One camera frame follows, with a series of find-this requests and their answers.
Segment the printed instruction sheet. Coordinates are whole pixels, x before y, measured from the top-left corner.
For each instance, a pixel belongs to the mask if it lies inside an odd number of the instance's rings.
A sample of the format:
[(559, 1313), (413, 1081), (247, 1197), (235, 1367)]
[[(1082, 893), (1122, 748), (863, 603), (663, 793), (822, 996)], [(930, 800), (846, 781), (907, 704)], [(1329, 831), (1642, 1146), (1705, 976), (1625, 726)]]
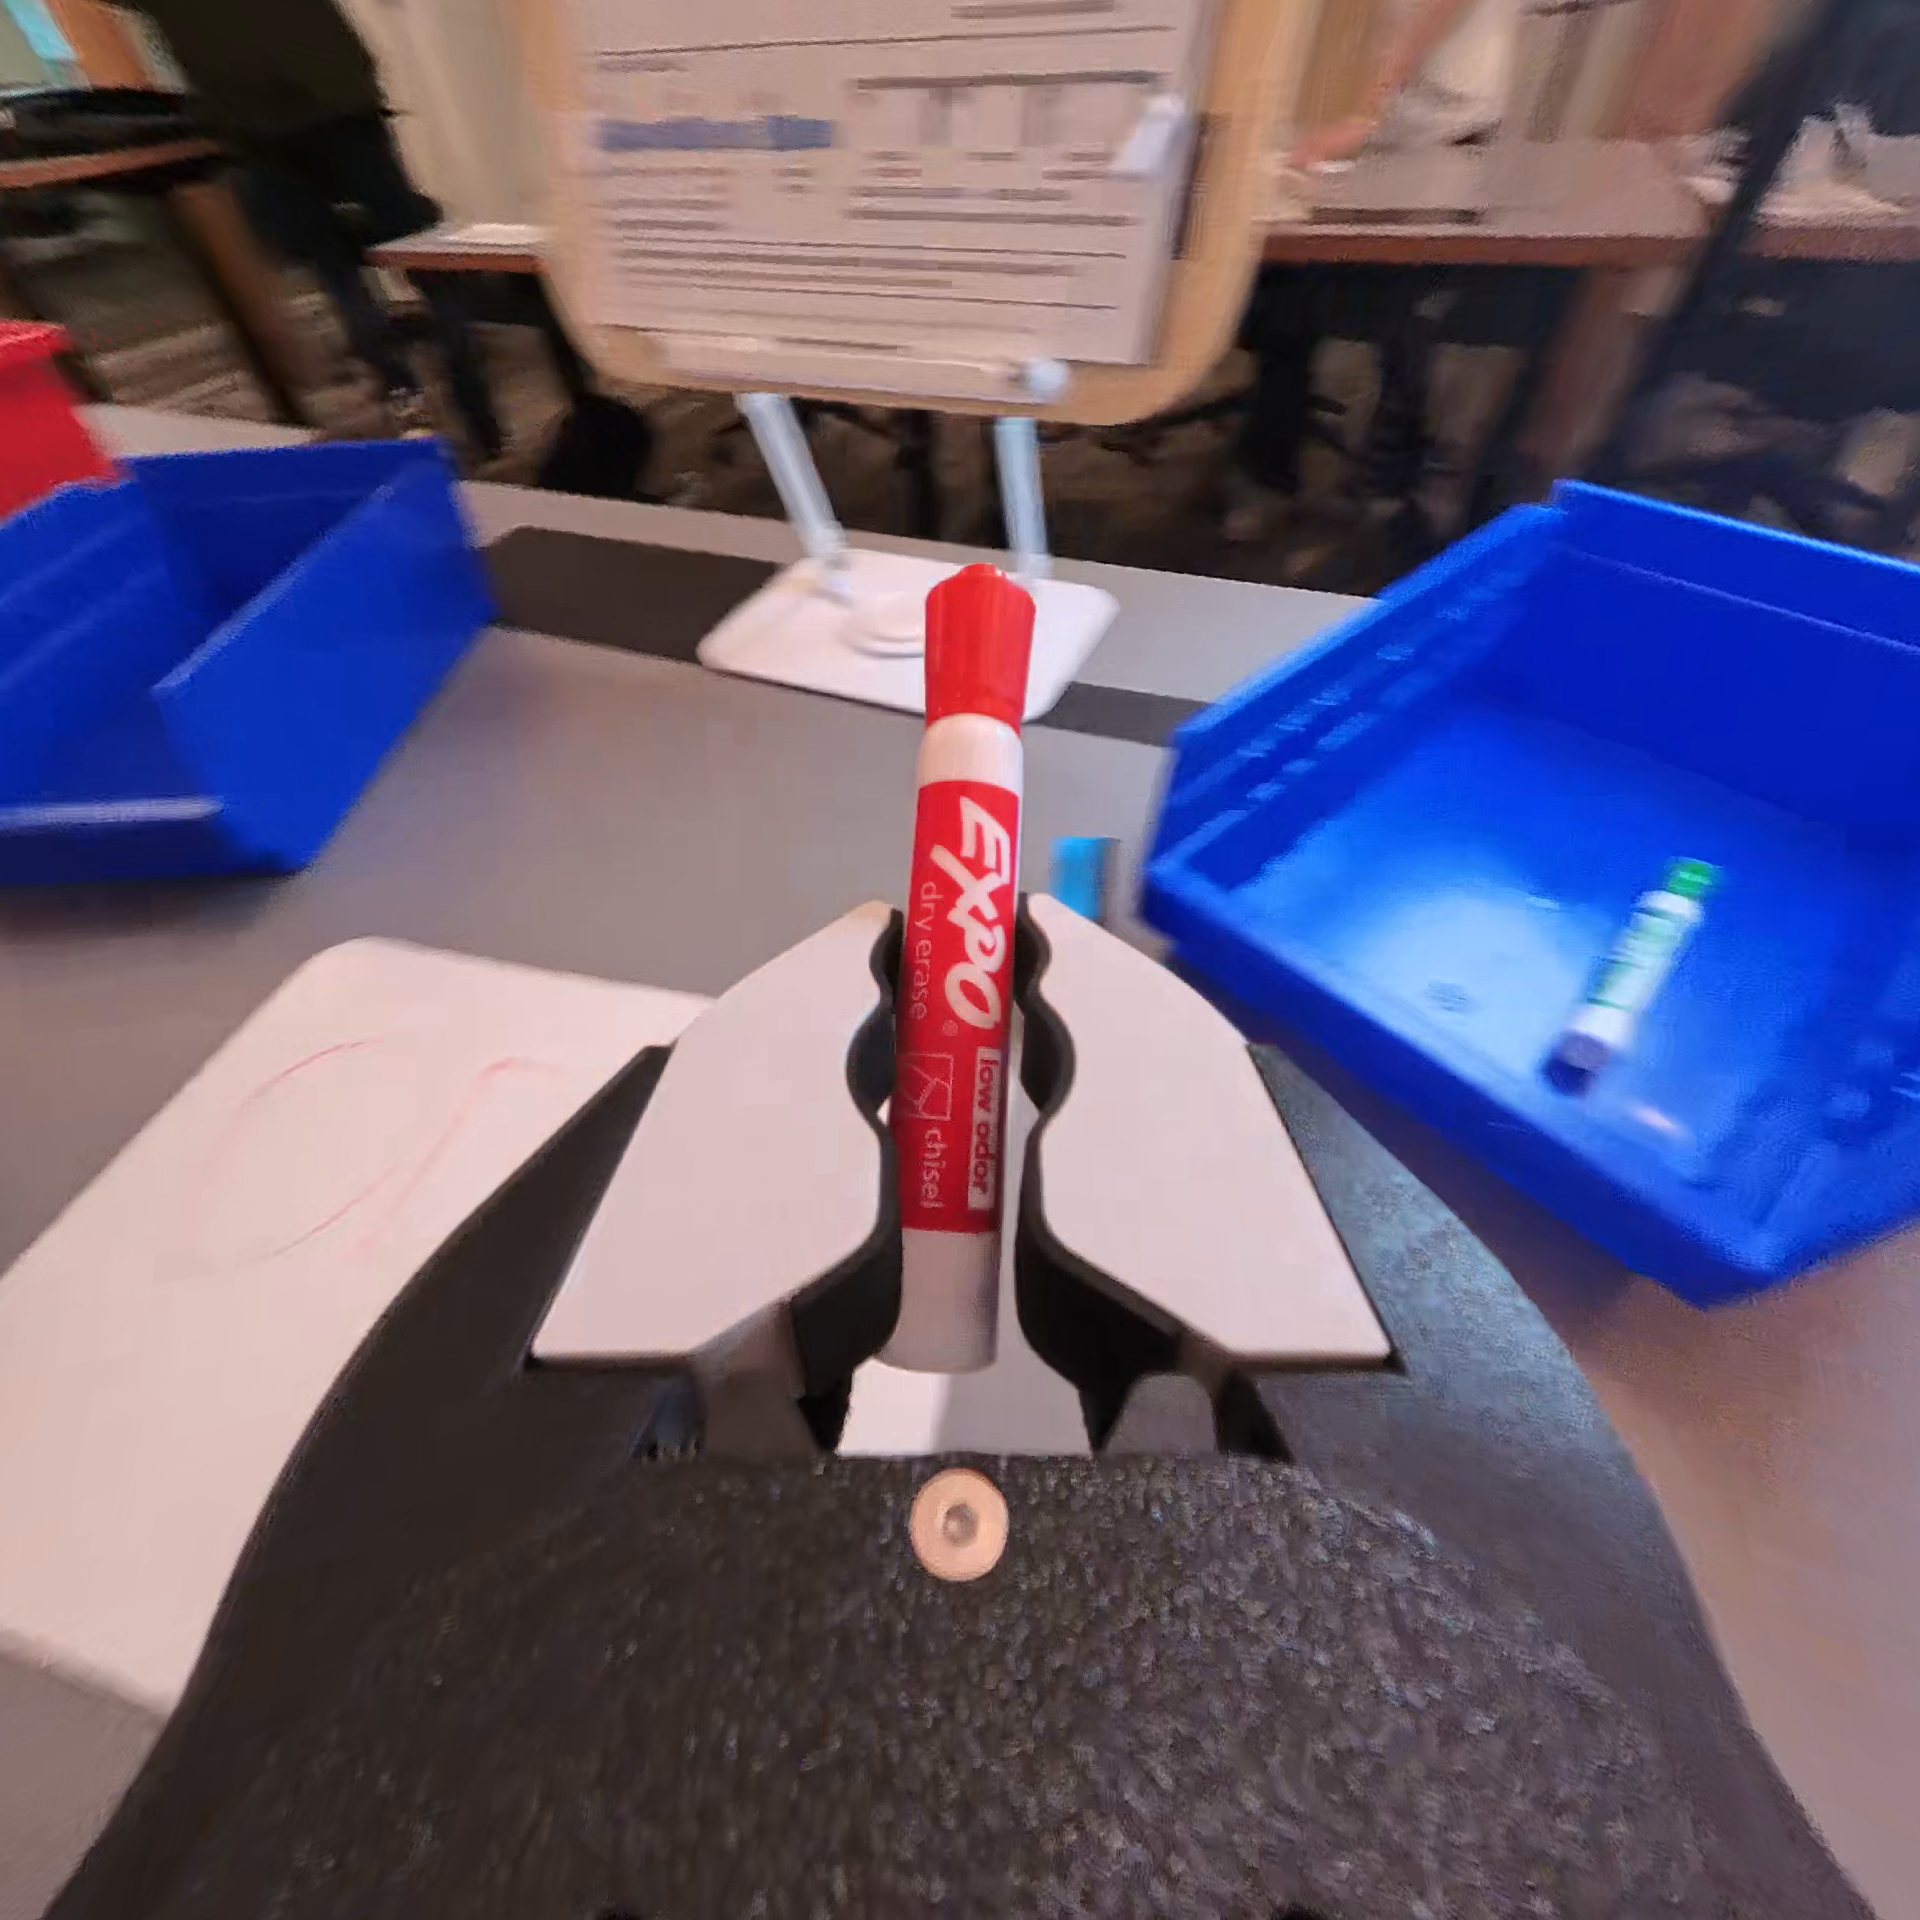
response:
[(562, 4), (586, 321), (1142, 367), (1212, 4)]

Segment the white whiteboard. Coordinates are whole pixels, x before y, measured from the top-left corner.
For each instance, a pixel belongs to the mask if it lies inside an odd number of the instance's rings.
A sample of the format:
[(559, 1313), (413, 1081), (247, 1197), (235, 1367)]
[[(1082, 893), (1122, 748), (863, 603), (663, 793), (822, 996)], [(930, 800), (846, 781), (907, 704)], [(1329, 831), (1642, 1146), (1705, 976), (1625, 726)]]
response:
[(2, 1653), (170, 1714), (330, 1386), (702, 996), (349, 940), (2, 1277)]

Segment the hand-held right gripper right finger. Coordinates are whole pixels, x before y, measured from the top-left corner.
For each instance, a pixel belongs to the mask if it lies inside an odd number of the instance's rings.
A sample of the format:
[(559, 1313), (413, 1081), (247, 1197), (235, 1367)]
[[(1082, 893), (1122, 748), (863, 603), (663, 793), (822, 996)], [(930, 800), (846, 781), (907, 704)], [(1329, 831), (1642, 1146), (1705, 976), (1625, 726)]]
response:
[(1380, 1370), (1390, 1338), (1262, 1081), (1189, 983), (1030, 896), (1017, 1316), (1063, 1378)]

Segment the red plastic bin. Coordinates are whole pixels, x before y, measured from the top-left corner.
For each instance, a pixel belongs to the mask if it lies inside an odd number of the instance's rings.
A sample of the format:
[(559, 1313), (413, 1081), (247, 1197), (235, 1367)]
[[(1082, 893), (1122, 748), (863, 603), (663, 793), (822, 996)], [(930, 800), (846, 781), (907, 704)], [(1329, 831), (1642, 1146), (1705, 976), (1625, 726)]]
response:
[(77, 411), (65, 353), (60, 327), (2, 321), (2, 520), (65, 487), (119, 481)]

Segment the wooden desk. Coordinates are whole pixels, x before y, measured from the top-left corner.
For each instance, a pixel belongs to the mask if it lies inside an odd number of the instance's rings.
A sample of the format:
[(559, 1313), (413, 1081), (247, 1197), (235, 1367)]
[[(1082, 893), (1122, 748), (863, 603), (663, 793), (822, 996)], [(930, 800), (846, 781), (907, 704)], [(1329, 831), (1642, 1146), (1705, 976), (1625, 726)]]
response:
[(1656, 144), (1572, 138), (1269, 167), (1269, 267), (1687, 267), (1730, 200)]

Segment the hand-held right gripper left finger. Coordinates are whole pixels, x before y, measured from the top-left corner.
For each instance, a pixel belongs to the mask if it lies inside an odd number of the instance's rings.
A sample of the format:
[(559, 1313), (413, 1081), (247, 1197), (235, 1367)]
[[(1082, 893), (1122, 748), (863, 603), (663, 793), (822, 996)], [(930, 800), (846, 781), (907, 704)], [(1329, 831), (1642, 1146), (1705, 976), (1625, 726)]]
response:
[(860, 903), (712, 1001), (672, 1043), (532, 1338), (562, 1364), (849, 1376), (899, 1313), (895, 1171), (856, 1041), (890, 1036)]

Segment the green dry-erase marker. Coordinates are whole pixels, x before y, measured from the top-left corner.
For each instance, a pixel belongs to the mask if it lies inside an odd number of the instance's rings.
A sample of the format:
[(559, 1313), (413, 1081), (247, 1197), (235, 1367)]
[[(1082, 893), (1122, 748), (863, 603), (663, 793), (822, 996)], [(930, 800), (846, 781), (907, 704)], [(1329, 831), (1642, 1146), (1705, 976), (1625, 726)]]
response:
[(1547, 1086), (1583, 1093), (1617, 1066), (1700, 931), (1716, 884), (1715, 863), (1680, 857), (1632, 903), (1547, 1050)]

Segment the blue plastic bin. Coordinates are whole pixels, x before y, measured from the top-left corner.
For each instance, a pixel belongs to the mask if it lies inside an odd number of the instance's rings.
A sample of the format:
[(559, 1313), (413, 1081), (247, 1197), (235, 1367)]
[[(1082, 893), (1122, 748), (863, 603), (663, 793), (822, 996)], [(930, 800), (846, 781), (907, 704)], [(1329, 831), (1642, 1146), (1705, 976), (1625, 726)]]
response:
[(2, 524), (2, 886), (302, 871), (492, 620), (437, 441), (49, 494)]
[[(1692, 1304), (1916, 1224), (1916, 566), (1567, 483), (1182, 723), (1139, 911)], [(1632, 1050), (1543, 1064), (1632, 903)]]

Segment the red dry-erase marker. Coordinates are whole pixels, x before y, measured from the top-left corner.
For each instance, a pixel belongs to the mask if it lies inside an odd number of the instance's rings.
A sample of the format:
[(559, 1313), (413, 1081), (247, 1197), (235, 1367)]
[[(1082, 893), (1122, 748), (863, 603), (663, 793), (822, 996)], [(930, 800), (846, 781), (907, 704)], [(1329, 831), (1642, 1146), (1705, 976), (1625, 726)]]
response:
[(975, 1376), (997, 1354), (1020, 811), (1017, 723), (959, 708), (929, 717), (889, 1103), (899, 1317), (883, 1350), (913, 1376)]

